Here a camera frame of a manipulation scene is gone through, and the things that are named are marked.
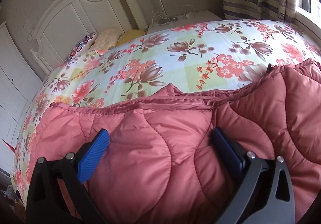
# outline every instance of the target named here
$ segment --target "yellow pillow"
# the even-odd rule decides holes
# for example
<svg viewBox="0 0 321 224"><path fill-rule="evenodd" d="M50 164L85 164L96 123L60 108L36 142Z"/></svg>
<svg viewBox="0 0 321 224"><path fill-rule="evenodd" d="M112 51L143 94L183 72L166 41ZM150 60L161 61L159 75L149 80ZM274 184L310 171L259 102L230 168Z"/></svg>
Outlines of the yellow pillow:
<svg viewBox="0 0 321 224"><path fill-rule="evenodd" d="M107 29L100 32L95 40L95 43L89 48L89 51L95 50L97 53L103 55L109 49L116 46L121 32L118 29Z"/></svg>
<svg viewBox="0 0 321 224"><path fill-rule="evenodd" d="M118 47L122 44L128 43L129 41L134 40L134 39L144 36L144 35L146 35L146 32L143 30L138 30L138 29L129 30L119 38L118 43L116 44L116 47Z"/></svg>

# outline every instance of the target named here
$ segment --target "pillow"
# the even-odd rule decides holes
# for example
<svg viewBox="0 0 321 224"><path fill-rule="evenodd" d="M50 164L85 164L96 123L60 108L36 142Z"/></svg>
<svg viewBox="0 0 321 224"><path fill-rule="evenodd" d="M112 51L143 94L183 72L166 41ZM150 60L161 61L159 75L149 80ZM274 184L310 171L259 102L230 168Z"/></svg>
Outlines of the pillow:
<svg viewBox="0 0 321 224"><path fill-rule="evenodd" d="M69 55L66 57L65 63L71 61L73 57L76 55L76 53L78 53L79 51L81 50L87 51L95 42L96 38L97 38L97 34L93 32L86 35L83 39L81 39L73 48L73 50L71 50Z"/></svg>
<svg viewBox="0 0 321 224"><path fill-rule="evenodd" d="M103 55L108 50L113 49L121 36L118 29L107 29L98 34L95 43L89 48L90 51L96 51L98 54Z"/></svg>
<svg viewBox="0 0 321 224"><path fill-rule="evenodd" d="M134 39L144 36L144 35L146 35L146 32L144 30L138 30L138 29L129 30L119 38L116 47L120 46L122 44L128 43L129 41L134 40Z"/></svg>

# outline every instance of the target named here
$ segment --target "floral bedsheet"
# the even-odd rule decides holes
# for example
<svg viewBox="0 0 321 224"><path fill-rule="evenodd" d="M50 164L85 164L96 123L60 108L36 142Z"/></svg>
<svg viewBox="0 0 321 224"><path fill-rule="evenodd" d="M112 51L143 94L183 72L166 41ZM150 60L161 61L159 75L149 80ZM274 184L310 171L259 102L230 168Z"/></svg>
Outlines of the floral bedsheet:
<svg viewBox="0 0 321 224"><path fill-rule="evenodd" d="M293 24L229 20L164 30L76 56L44 80L20 131L12 174L23 203L37 125L52 102L100 108L152 95L168 83L188 93L232 90L258 80L269 63L297 64L310 57L320 62L320 53Z"/></svg>

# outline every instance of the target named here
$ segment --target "white cable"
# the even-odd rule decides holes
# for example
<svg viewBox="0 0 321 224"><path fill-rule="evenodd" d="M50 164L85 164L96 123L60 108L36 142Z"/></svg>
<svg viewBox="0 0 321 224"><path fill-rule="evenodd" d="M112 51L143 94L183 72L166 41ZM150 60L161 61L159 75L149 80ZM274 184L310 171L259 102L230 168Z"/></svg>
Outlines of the white cable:
<svg viewBox="0 0 321 224"><path fill-rule="evenodd" d="M155 16L156 16L157 14L159 14L159 15L158 15L158 17L156 18L156 21L158 20L159 17L161 17L162 19L166 19L166 20L167 20L167 22L164 23L164 24L157 24L158 26L164 26L164 25L168 24L168 23L169 23L171 20L173 20L173 19L176 19L176 18L182 17L182 16L186 16L186 14L189 13L189 12L185 13L185 11L184 11L184 7L186 7L186 6L192 7L193 10L194 10L194 13L195 13L195 8L194 8L192 5L185 5L185 6L183 6L182 11L183 11L184 14L183 14L183 15L180 15L180 16L177 16L177 17L173 17L173 18L169 18L169 17L168 17L166 14L164 14L163 12L158 11L158 12L156 12L156 13L153 15L153 18L151 19L151 24L152 24L152 25L154 24L154 18L155 18Z"/></svg>
<svg viewBox="0 0 321 224"><path fill-rule="evenodd" d="M194 13L195 13L195 8L194 8L192 5L185 5L185 6L183 6L183 8L182 8L182 11L183 11L184 15L186 15L186 14L189 13L189 12L185 13L185 11L184 11L184 7L186 7L186 6L192 7L192 8L194 9Z"/></svg>

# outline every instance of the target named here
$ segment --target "lamp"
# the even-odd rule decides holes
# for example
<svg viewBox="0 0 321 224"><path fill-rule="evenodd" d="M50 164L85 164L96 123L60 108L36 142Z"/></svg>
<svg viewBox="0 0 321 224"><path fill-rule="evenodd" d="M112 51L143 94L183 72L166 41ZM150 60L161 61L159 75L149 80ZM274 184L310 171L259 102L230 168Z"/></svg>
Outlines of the lamp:
<svg viewBox="0 0 321 224"><path fill-rule="evenodd" d="M159 2L160 7L161 7L161 9L162 9L162 13L165 15L165 17L162 17L162 16L160 15L160 17L161 17L162 19L158 20L158 21L157 21L157 24L158 24L158 25L165 25L165 24L172 24L172 23L176 22L176 21L178 20L177 17L175 17L175 16L173 16L173 17L168 17L168 16L167 16L162 0L158 0L158 2Z"/></svg>

